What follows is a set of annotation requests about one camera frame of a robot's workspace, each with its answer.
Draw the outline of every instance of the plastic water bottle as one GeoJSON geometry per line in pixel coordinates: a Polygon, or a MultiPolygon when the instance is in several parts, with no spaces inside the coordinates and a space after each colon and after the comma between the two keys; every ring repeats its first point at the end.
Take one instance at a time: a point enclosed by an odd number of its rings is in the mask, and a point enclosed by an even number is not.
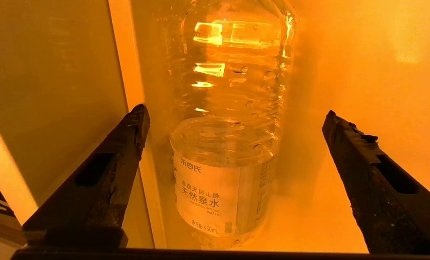
{"type": "Polygon", "coordinates": [[[297,17],[282,0],[192,0],[166,19],[176,204],[203,247],[266,216],[297,17]]]}

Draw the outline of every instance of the water droplet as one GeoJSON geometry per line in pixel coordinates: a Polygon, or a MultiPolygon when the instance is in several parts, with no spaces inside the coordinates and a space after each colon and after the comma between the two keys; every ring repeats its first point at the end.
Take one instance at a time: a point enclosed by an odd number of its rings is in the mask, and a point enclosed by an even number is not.
{"type": "Polygon", "coordinates": [[[245,81],[247,81],[247,79],[243,79],[243,78],[233,78],[229,80],[229,82],[231,83],[244,83],[245,81]]]}
{"type": "Polygon", "coordinates": [[[272,79],[272,78],[274,78],[274,73],[272,71],[270,71],[270,70],[266,71],[265,74],[264,74],[263,79],[266,80],[266,79],[272,79]]]}

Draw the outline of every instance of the water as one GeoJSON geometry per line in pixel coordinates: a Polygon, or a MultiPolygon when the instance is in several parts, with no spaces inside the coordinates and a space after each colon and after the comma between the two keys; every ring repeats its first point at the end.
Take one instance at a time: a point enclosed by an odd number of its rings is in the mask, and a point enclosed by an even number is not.
{"type": "Polygon", "coordinates": [[[242,244],[265,217],[293,27],[269,0],[200,0],[170,31],[177,209],[203,246],[242,244]]]}

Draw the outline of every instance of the bottle label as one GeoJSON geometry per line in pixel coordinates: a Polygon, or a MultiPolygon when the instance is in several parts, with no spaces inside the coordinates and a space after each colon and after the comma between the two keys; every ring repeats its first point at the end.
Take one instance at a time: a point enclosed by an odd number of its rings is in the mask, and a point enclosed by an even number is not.
{"type": "Polygon", "coordinates": [[[253,166],[219,168],[190,161],[173,150],[179,214],[195,229],[214,237],[253,230],[266,211],[273,159],[253,166]]]}

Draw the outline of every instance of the white wall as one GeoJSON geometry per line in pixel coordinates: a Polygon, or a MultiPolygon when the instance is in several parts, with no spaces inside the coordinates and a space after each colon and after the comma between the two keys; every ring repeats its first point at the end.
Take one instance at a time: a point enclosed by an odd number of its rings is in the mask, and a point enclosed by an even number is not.
{"type": "Polygon", "coordinates": [[[0,1],[0,190],[20,222],[126,112],[107,1],[0,1]]]}

